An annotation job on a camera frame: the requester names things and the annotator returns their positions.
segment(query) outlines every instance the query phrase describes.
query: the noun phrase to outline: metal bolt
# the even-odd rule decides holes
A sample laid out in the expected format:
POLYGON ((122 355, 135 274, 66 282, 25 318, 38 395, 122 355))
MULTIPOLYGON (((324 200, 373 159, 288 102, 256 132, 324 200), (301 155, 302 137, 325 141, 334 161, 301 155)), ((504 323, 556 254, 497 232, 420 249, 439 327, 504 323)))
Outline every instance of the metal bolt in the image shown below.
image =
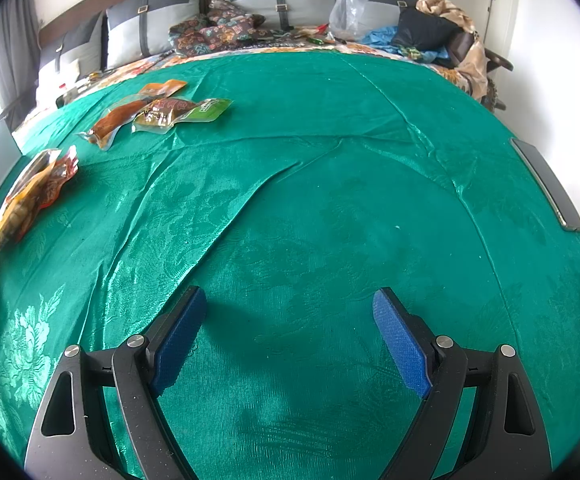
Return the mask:
POLYGON ((134 334, 128 338, 128 341, 126 341, 126 344, 130 348, 137 348, 138 346, 141 346, 142 344, 144 344, 144 340, 145 340, 145 337, 142 336, 141 334, 134 334))
POLYGON ((501 345, 501 353, 506 357, 514 357, 516 354, 515 349, 510 345, 501 345))
POLYGON ((436 338, 436 344, 441 346, 441 348, 451 348, 454 341, 450 339, 447 335, 440 335, 436 338))
POLYGON ((79 353, 79 345, 70 345, 64 351, 64 355, 66 357, 74 357, 78 353, 79 353))

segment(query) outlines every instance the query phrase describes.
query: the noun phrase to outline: curtain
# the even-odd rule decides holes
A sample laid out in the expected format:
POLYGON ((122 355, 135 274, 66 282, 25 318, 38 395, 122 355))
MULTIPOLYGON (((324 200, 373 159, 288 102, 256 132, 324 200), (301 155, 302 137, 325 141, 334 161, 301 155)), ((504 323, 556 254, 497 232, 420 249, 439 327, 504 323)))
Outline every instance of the curtain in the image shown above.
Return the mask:
POLYGON ((0 5, 0 103, 13 131, 35 107, 40 49, 34 0, 0 5))

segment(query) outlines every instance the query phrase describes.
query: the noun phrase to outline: food wrapper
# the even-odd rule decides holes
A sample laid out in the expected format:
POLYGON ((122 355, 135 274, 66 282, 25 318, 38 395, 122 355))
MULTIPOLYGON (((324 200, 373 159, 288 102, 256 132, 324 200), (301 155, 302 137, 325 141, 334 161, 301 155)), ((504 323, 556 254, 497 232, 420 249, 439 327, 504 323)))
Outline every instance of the food wrapper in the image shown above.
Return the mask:
POLYGON ((119 128, 132 121, 142 108, 156 99, 171 96, 185 85, 185 81, 177 79, 169 79, 165 83, 148 83, 137 94, 124 97, 107 108, 89 132, 78 135, 106 152, 112 146, 119 128))
POLYGON ((0 207, 0 250, 11 239, 20 241, 39 210, 51 205, 62 186, 77 172, 77 150, 43 150, 25 167, 0 207))
POLYGON ((151 102, 132 122, 133 132, 164 134, 177 123, 209 123, 220 116, 232 101, 205 99, 199 103, 169 98, 151 102))

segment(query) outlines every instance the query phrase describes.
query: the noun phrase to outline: green bedspread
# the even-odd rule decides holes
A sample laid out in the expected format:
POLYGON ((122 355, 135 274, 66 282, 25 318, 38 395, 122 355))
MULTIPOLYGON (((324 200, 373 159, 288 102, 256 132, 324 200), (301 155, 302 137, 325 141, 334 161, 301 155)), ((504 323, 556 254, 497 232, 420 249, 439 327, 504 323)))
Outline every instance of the green bedspread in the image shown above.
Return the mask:
POLYGON ((430 70, 333 52, 191 62, 62 108, 23 151, 76 144, 79 173, 0 253, 0 439, 22 461, 67 345, 117 346, 196 284, 208 318, 159 402, 199 478, 377 478, 419 405, 372 320, 391 286, 433 332, 519 351, 559 463, 580 437, 580 234, 510 137, 430 70), (73 135, 170 78, 234 104, 165 136, 125 126, 108 152, 73 135))

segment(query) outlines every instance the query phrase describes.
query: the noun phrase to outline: clear plastic bag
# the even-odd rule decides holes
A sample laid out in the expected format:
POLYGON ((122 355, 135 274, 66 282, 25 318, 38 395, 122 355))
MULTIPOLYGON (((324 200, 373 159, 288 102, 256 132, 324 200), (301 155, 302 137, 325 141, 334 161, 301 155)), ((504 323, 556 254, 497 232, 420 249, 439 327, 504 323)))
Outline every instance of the clear plastic bag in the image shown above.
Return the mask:
POLYGON ((330 13, 330 31, 336 38, 354 41, 368 33, 360 19, 368 0, 337 0, 330 13))
POLYGON ((230 99, 204 99, 199 103, 176 97, 159 99, 139 112, 132 131, 165 134, 177 123, 210 123, 231 103, 230 99))
POLYGON ((60 154, 59 149, 39 152, 10 188, 0 208, 0 251, 9 240, 23 238, 39 210, 57 199, 61 187, 79 169, 74 146, 61 158, 60 154))
POLYGON ((99 121, 88 132, 77 135, 106 152, 112 146, 119 129, 132 121, 142 108, 156 99, 171 96, 187 84, 177 79, 168 79, 165 83, 148 83, 137 94, 124 97, 106 108, 99 121))

